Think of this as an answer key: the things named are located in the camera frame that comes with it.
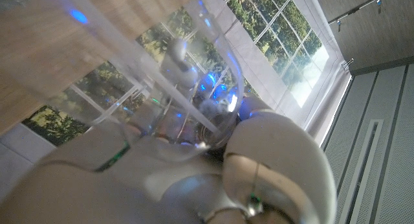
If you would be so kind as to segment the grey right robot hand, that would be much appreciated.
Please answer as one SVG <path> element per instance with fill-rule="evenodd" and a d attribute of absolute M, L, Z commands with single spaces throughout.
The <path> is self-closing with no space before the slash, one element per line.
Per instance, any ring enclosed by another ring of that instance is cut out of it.
<path fill-rule="evenodd" d="M 313 138 L 237 89 L 191 106 L 185 43 L 159 69 L 167 100 L 42 159 L 1 204 L 2 223 L 333 223 L 336 187 Z"/>

